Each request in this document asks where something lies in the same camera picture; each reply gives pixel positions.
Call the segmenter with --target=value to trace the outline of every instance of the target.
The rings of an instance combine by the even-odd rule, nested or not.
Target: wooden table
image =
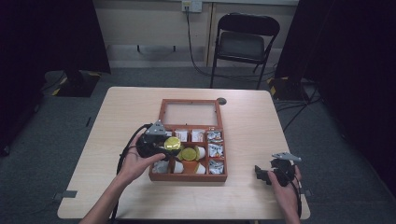
[[[92,127],[63,198],[60,218],[83,218],[116,174],[122,149],[141,125],[158,119],[162,99],[223,97],[220,107],[227,141],[224,183],[152,182],[149,169],[120,198],[118,218],[278,219],[283,218],[271,186],[256,179],[254,165],[271,169],[272,153],[289,151],[267,91],[113,87]],[[302,219],[310,211],[302,197]]]

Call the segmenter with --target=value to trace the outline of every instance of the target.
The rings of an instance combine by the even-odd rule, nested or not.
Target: chair
[[[217,60],[222,59],[240,63],[255,63],[256,67],[253,73],[262,64],[256,88],[258,90],[268,55],[279,29],[279,23],[267,16],[230,13],[221,17],[216,36],[210,88],[213,88]],[[267,47],[264,45],[264,36],[271,38]]]

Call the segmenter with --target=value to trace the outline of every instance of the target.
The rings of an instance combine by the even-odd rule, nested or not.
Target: black cable
[[[288,175],[286,175],[285,171],[283,171],[282,169],[279,169],[279,170],[282,172],[283,176],[285,176],[286,179],[288,179],[289,183],[291,183],[291,185],[293,186],[294,193],[296,194],[296,197],[297,197],[297,214],[298,214],[298,217],[301,217],[303,208],[302,208],[302,202],[301,202],[300,181],[298,180],[297,176],[294,175],[294,178],[297,180],[297,185],[298,185],[298,188],[297,188],[295,186],[295,184],[293,183],[293,180],[290,180]]]
[[[292,105],[292,106],[289,106],[289,107],[279,108],[276,112],[280,112],[280,111],[285,110],[285,109],[291,109],[291,108],[300,107],[300,106],[304,106],[304,105],[312,105],[312,104],[318,102],[318,101],[321,99],[320,96],[319,96],[318,99],[316,99],[315,101],[313,101],[313,99],[314,99],[315,94],[317,93],[317,91],[318,91],[318,86],[315,87],[314,92],[313,92],[312,95],[309,97],[308,103],[307,103],[306,101],[287,101],[287,102],[284,102],[284,101],[283,101],[283,102],[274,102],[274,104],[298,104],[298,105]]]
[[[301,112],[303,112],[303,110],[304,110],[306,107],[307,107],[307,105],[304,105],[303,108],[301,108],[301,110],[299,110],[299,111],[297,112],[297,114],[294,115],[294,117],[289,121],[289,123],[288,123],[288,124],[285,126],[285,128],[283,129],[283,132],[285,132],[285,131],[288,129],[288,127],[291,125],[291,123],[297,118],[297,116],[298,116]]]
[[[190,49],[190,56],[191,56],[191,62],[193,67],[195,68],[196,71],[198,71],[198,73],[200,73],[201,75],[204,75],[206,77],[212,77],[212,74],[208,74],[204,71],[202,71],[195,63],[195,60],[192,57],[192,44],[191,44],[191,32],[190,32],[190,11],[188,7],[184,7],[185,11],[186,11],[186,18],[187,18],[187,26],[188,26],[188,38],[189,38],[189,49]],[[275,70],[271,71],[271,72],[267,72],[264,73],[263,76],[266,75],[270,75],[273,74],[275,72]],[[228,78],[230,80],[238,80],[238,81],[246,81],[246,82],[257,82],[257,80],[252,80],[252,79],[247,79],[247,78],[241,78],[241,77],[258,77],[259,75],[252,75],[252,76],[224,76],[224,75],[216,75],[217,77],[223,77],[223,78]],[[267,81],[268,79],[270,79],[271,77],[268,77],[265,80],[262,80],[262,82]]]
[[[10,216],[12,216],[12,215],[19,215],[19,216],[34,215],[34,214],[46,211],[48,209],[48,207],[51,206],[52,204],[54,204],[53,201],[52,202],[48,202],[48,203],[44,204],[44,206],[42,208],[38,208],[38,209],[36,209],[34,211],[18,211],[18,212],[7,212],[7,211],[4,212],[3,211],[2,215],[3,214],[4,215],[10,215]]]
[[[136,132],[134,132],[134,134],[132,135],[131,139],[129,139],[128,144],[125,146],[124,150],[122,151],[122,153],[120,154],[120,159],[119,159],[119,164],[117,165],[117,175],[119,174],[123,161],[126,157],[126,155],[128,154],[128,151],[131,147],[129,147],[129,145],[131,145],[132,141],[134,141],[134,139],[136,138],[137,134],[142,131],[144,128],[149,128],[151,127],[152,124],[145,124],[142,127],[140,127],[139,129],[136,130]],[[113,224],[114,221],[116,220],[116,215],[117,215],[117,210],[119,209],[119,202],[116,203],[116,206],[114,206],[113,208],[113,213],[111,214],[111,219],[110,219],[110,223]]]

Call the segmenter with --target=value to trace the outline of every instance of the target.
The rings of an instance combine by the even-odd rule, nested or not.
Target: white cup
[[[204,147],[195,147],[195,151],[197,152],[197,160],[200,160],[205,156]]]
[[[183,170],[184,170],[183,163],[181,163],[179,161],[175,161],[174,174],[183,173]]]
[[[195,173],[198,175],[204,175],[206,172],[206,168],[199,162],[195,167]]]

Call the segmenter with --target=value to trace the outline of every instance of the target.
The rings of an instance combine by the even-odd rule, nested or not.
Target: black curtain
[[[40,94],[44,75],[69,66],[110,73],[92,0],[0,1],[0,142]]]
[[[317,81],[346,139],[396,195],[394,15],[390,0],[301,0],[276,75]]]

